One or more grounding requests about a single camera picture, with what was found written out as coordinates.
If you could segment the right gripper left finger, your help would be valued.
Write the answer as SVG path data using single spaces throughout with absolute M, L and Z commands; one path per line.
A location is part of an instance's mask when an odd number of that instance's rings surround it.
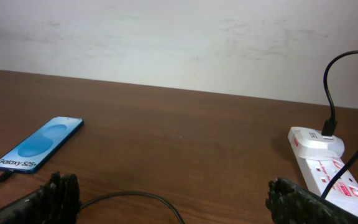
M 0 224 L 74 224 L 80 206 L 77 176 L 56 172 L 39 189 L 0 208 Z

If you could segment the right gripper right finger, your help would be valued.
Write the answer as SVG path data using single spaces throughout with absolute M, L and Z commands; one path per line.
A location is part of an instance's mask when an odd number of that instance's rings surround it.
M 265 205 L 275 224 L 358 224 L 358 217 L 283 178 L 268 183 Z

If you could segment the blue Galaxy smartphone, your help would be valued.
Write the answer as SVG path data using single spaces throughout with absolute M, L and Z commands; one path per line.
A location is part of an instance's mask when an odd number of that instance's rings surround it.
M 52 118 L 0 158 L 0 171 L 37 172 L 82 125 L 81 118 Z

